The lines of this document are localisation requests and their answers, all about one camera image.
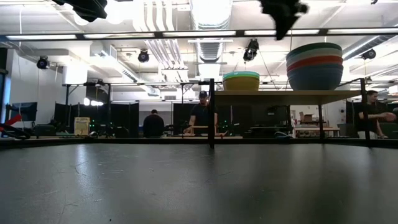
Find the man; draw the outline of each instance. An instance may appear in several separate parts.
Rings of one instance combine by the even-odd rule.
[[[189,120],[190,127],[184,130],[184,133],[191,133],[191,126],[208,126],[209,122],[209,103],[208,96],[206,91],[201,91],[199,93],[199,104],[195,105],[191,111],[191,118]],[[218,113],[217,109],[214,112],[214,124],[217,125],[218,122]],[[207,133],[207,129],[195,129],[195,134],[205,134]]]
[[[376,107],[374,105],[377,100],[377,94],[378,92],[374,90],[367,91],[366,96],[368,98],[368,103],[366,106],[360,104],[355,108],[355,127],[360,139],[365,139],[366,126],[369,128],[371,139],[377,139],[377,135],[380,138],[387,138],[387,136],[385,136],[381,131],[379,119],[388,117],[389,113],[377,113]],[[368,121],[364,120],[364,109],[368,111]]]
[[[160,138],[163,135],[164,122],[157,115],[157,110],[152,110],[150,115],[145,118],[143,129],[145,138]]]

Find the ceiling duct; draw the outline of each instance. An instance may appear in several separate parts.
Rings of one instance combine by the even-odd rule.
[[[195,30],[226,30],[231,20],[232,0],[190,0],[192,24]],[[223,53],[223,43],[197,43],[197,54],[205,63],[217,62]],[[199,65],[202,79],[218,77],[220,65]]]
[[[393,21],[389,22],[385,25],[385,27],[397,27],[398,26],[398,18],[395,18]],[[395,37],[396,35],[379,35],[375,37],[364,37],[361,40],[357,41],[355,44],[347,47],[343,51],[343,59],[348,60],[358,55],[361,55],[368,50],[371,50],[377,45],[380,45],[387,40]]]

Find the scratched tabletop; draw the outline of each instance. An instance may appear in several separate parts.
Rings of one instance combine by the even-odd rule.
[[[398,151],[87,144],[0,151],[0,223],[398,223]]]

